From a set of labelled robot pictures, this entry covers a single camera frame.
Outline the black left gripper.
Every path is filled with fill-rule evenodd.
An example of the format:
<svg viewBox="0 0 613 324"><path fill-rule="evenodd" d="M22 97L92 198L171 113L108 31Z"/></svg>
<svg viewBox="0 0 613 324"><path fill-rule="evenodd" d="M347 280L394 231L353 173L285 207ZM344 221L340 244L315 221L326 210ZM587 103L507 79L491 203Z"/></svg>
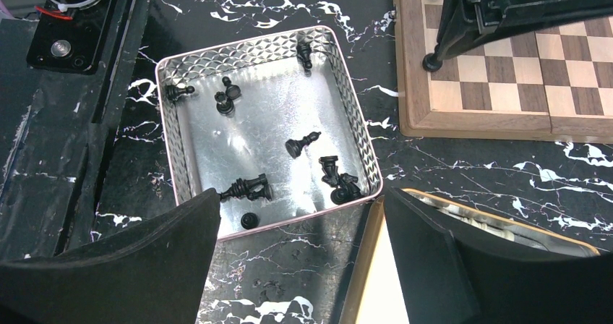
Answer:
<svg viewBox="0 0 613 324"><path fill-rule="evenodd" d="M612 15L612 0L443 0L432 61L445 61L494 40Z"/></svg>

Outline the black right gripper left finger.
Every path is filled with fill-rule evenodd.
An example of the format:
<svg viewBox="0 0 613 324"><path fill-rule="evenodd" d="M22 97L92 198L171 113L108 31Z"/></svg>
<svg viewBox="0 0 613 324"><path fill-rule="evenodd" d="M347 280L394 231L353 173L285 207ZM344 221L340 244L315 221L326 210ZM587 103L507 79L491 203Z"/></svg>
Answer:
<svg viewBox="0 0 613 324"><path fill-rule="evenodd" d="M3 323L194 323L220 227L207 189L54 257L1 263Z"/></svg>

